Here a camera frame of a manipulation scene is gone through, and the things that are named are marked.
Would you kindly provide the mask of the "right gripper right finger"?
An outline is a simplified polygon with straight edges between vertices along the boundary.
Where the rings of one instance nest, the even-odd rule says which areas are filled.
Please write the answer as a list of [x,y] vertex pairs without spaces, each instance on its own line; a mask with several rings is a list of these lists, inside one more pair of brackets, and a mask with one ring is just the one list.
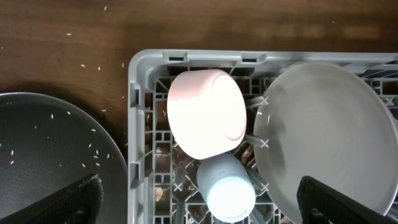
[[300,181],[297,201],[303,224],[397,223],[307,175]]

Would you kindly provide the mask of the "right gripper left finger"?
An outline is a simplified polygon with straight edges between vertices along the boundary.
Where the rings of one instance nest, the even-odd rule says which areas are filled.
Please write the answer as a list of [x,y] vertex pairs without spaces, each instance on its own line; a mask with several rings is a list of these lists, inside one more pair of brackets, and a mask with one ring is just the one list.
[[56,191],[1,219],[2,224],[94,224],[103,204],[104,190],[98,174]]

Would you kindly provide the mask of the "grey plate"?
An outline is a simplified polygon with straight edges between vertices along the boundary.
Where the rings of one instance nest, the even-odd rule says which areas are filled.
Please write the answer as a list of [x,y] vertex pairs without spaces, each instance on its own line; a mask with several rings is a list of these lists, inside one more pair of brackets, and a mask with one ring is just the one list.
[[386,214],[397,194],[397,123],[357,75],[329,63],[305,63],[279,75],[265,92],[254,134],[260,176],[279,210],[302,217],[297,190],[309,175]]

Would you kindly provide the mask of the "light blue plastic cup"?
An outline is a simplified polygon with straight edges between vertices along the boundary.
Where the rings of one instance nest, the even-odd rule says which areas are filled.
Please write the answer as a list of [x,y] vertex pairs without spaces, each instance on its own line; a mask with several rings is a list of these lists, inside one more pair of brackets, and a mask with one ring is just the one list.
[[254,186],[241,161],[232,154],[202,160],[197,184],[209,211],[222,222],[240,222],[254,208]]

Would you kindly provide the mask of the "pink bowl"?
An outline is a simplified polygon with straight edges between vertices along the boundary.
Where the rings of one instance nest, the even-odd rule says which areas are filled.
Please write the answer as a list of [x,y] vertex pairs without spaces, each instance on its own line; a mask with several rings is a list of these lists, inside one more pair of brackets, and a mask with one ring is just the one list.
[[168,92],[167,117],[176,143],[199,160],[239,146],[247,126],[241,90],[222,70],[177,75]]

